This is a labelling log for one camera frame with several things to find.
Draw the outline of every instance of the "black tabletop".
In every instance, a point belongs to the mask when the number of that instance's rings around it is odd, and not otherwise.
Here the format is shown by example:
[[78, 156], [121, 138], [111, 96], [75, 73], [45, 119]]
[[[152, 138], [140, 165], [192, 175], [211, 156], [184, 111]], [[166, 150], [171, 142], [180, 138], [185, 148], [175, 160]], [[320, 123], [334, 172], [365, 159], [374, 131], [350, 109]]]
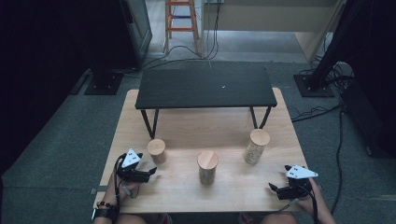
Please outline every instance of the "black tabletop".
[[135, 108], [276, 105], [265, 69], [163, 69], [143, 73]]

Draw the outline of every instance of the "wooden table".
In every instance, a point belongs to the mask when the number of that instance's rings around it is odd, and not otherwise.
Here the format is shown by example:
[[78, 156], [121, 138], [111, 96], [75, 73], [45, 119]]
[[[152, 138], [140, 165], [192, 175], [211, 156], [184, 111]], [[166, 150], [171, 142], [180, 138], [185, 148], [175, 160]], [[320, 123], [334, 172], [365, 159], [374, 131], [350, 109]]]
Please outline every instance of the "wooden table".
[[[290, 121], [279, 89], [274, 89], [277, 107], [264, 130], [271, 142], [256, 165], [243, 159], [250, 132], [254, 129], [248, 108], [196, 108], [164, 110], [156, 137], [166, 144], [168, 159], [140, 188], [136, 199], [123, 202], [122, 213], [237, 212], [275, 211], [287, 202], [280, 201], [268, 182], [287, 186], [284, 165], [306, 166], [303, 152]], [[139, 110], [134, 108], [138, 91], [129, 91], [108, 154], [100, 185], [107, 184], [119, 155], [133, 148], [143, 152], [140, 170], [154, 167], [147, 152], [151, 140]], [[265, 114], [257, 108], [257, 115]], [[214, 150], [219, 156], [215, 183], [199, 181], [197, 157], [201, 150]], [[104, 192], [96, 195], [101, 201]], [[292, 206], [289, 210], [300, 210]]]

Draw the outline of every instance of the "floor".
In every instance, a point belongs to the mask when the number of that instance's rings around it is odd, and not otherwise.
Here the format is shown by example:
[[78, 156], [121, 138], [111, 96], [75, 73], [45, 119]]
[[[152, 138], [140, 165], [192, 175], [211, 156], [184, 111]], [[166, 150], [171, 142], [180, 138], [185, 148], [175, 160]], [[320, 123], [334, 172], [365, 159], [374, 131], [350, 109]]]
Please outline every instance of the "floor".
[[[148, 59], [164, 57], [165, 40], [165, 10], [163, 0], [146, 0], [148, 18], [151, 25], [153, 38], [148, 47]], [[201, 1], [195, 2], [198, 27], [201, 31]], [[177, 7], [178, 15], [189, 15], [187, 7]], [[175, 20], [174, 25], [190, 24], [189, 20]], [[307, 60], [297, 42], [294, 33], [289, 32], [241, 32], [241, 31], [217, 31], [217, 45], [214, 40], [214, 32], [205, 32], [208, 37], [205, 52], [214, 50], [210, 54], [214, 61], [238, 61], [238, 62], [274, 62], [274, 63], [306, 63]], [[192, 33], [173, 33], [169, 48], [172, 49], [166, 56], [166, 60], [199, 59], [194, 55]]]

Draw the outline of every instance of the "wooden block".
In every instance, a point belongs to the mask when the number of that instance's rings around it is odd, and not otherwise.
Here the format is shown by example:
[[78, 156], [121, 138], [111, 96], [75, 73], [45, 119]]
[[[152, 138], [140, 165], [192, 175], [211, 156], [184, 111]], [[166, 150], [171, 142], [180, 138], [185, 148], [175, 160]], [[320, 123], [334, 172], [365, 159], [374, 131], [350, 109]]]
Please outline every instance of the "wooden block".
[[202, 184], [211, 185], [215, 182], [218, 155], [212, 150], [201, 151], [198, 155], [199, 179]]
[[154, 139], [148, 143], [148, 153], [155, 164], [166, 162], [165, 142], [161, 139]]
[[255, 129], [250, 133], [250, 141], [244, 153], [244, 159], [249, 164], [257, 164], [270, 142], [270, 134], [263, 129]]

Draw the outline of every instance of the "wristband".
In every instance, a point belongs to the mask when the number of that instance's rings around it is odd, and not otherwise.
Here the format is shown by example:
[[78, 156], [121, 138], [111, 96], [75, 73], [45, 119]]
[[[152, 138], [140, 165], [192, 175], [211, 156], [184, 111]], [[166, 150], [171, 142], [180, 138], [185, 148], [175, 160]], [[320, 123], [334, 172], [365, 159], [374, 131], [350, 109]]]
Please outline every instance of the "wristband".
[[116, 217], [117, 217], [117, 212], [116, 209], [98, 209], [95, 208], [93, 209], [93, 213], [92, 213], [92, 221], [96, 218], [96, 217], [106, 217], [106, 218], [110, 218], [112, 223], [115, 223], [116, 221]]

